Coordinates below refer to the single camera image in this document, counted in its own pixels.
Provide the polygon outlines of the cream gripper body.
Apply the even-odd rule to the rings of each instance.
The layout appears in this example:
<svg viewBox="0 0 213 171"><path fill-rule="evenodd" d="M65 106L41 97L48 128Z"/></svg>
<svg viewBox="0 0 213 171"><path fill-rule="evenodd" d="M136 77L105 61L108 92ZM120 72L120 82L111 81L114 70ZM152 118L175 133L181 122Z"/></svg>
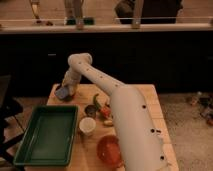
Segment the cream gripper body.
<svg viewBox="0 0 213 171"><path fill-rule="evenodd" d="M64 75L62 86L68 89L70 96L73 96L76 93L79 83L80 74L72 69L68 69Z"/></svg>

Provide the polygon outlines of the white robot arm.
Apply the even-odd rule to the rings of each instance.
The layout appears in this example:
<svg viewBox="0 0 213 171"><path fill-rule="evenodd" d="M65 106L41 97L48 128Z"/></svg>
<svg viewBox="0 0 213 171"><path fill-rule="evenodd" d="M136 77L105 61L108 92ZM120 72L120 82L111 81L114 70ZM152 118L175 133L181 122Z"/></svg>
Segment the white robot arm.
<svg viewBox="0 0 213 171"><path fill-rule="evenodd" d="M126 171L171 171L163 144L142 93L92 66L89 53L68 57L69 69L64 75L73 95L81 76L85 76L109 96L111 113Z"/></svg>

